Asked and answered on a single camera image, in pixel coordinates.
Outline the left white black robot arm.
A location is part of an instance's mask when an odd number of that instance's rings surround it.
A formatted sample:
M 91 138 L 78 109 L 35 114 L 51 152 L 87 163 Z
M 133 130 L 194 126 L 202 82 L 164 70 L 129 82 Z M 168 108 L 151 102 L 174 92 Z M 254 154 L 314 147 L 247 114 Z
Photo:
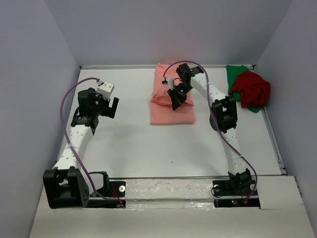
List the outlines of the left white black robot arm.
M 51 170 L 43 174 L 49 207 L 84 208 L 90 196 L 104 196 L 109 183 L 99 178 L 93 182 L 82 157 L 93 138 L 99 117 L 114 118 L 119 99 L 111 98 L 114 85 L 109 82 L 78 92 L 78 107 L 66 132 L 66 146 Z

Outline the pink t shirt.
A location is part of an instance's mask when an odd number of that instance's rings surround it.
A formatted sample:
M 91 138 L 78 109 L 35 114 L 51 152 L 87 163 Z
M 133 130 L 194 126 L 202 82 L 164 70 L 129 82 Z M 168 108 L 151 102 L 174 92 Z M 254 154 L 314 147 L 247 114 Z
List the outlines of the pink t shirt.
M 150 100 L 150 124 L 193 124 L 195 122 L 194 103 L 190 94 L 187 100 L 175 111 L 167 91 L 168 86 L 162 85 L 163 73 L 168 69 L 167 65 L 158 63 L 154 72 L 154 86 Z

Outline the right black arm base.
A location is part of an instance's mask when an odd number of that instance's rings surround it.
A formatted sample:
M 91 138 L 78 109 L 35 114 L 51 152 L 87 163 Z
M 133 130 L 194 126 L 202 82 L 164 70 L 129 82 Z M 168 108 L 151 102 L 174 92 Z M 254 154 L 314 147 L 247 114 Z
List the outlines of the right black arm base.
M 214 197 L 215 208 L 240 208 L 257 207 L 260 208 L 258 192 L 252 196 L 250 193 L 254 189 L 254 182 L 246 186 L 241 191 L 233 191 L 227 180 L 214 180 L 212 182 L 211 194 Z

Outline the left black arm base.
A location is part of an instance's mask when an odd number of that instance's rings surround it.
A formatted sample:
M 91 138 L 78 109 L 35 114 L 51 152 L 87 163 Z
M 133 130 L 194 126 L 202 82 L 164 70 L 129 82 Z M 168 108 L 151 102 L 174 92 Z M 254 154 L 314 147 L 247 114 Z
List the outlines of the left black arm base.
M 97 190 L 96 197 L 90 195 L 88 204 L 84 208 L 106 208 L 106 209 L 123 209 L 126 207 L 126 181 L 113 180 L 109 181 L 109 188 L 102 187 Z

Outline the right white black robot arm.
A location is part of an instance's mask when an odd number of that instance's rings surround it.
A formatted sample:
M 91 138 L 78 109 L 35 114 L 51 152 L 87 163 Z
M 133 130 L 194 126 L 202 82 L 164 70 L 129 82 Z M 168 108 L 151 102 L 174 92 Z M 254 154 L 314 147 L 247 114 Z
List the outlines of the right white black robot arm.
M 237 139 L 237 105 L 233 96 L 227 96 L 218 90 L 209 80 L 207 71 L 198 63 L 188 61 L 175 62 L 180 83 L 163 77 L 162 83 L 169 86 L 167 91 L 172 109 L 175 111 L 187 100 L 188 93 L 195 89 L 206 99 L 210 111 L 210 125 L 215 130 L 225 151 L 228 176 L 227 180 L 218 180 L 213 187 L 215 197 L 245 196 L 249 199 L 257 189 L 257 173 L 240 152 Z

